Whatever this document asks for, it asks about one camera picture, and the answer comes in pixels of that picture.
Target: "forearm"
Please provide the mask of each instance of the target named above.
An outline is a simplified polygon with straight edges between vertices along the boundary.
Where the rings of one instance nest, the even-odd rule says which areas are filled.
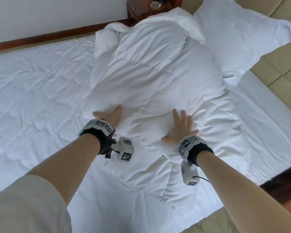
[[[196,162],[241,233],[291,233],[291,215],[260,187],[210,152]]]
[[[48,180],[68,205],[99,151],[98,139],[84,134],[27,174]]]

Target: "white wall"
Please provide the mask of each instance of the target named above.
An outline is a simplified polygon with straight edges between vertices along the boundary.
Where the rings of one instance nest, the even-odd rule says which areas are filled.
[[[126,18],[126,0],[0,0],[0,42]]]

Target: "nightstand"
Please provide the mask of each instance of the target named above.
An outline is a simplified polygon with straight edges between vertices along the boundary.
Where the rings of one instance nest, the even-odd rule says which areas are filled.
[[[156,15],[163,12],[168,12],[175,8],[169,0],[161,2],[161,6],[157,9],[154,9],[150,6],[155,0],[127,0],[127,17],[130,20],[133,18],[136,23],[140,22],[143,19],[151,15]]]

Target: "white bed sheet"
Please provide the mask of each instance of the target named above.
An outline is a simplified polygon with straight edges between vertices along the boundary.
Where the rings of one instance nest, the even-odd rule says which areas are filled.
[[[94,42],[91,36],[0,55],[0,191],[73,141],[86,123],[81,111],[91,92]],[[245,97],[235,103],[241,104],[239,110],[246,114],[242,118],[250,123],[249,128],[255,128],[248,132],[253,149],[259,149],[263,141],[252,133],[262,133],[264,125],[283,134],[291,144],[291,111],[267,88],[252,92],[259,84],[254,76],[244,79],[238,95]],[[266,102],[257,100],[259,96]],[[263,113],[251,115],[246,104]],[[280,114],[275,116],[274,108]],[[289,127],[280,126],[287,118]],[[253,180],[270,179],[291,166],[291,149],[285,154],[273,149],[281,141],[268,140],[268,149],[273,151],[263,158],[256,154],[251,166]],[[74,232],[178,233],[222,206],[216,196],[209,196],[208,202],[185,212],[174,210],[121,183],[101,168],[104,161],[100,156],[95,159],[68,207]]]

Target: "person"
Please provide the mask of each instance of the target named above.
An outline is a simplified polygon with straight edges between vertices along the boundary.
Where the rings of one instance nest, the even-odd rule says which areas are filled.
[[[122,106],[94,113],[117,128]],[[173,110],[174,128],[162,141],[176,145],[192,131],[192,116]],[[0,192],[0,232],[71,232],[66,206],[100,151],[92,134],[81,135]],[[212,152],[197,154],[205,173],[240,233],[291,233],[291,215],[260,187]]]

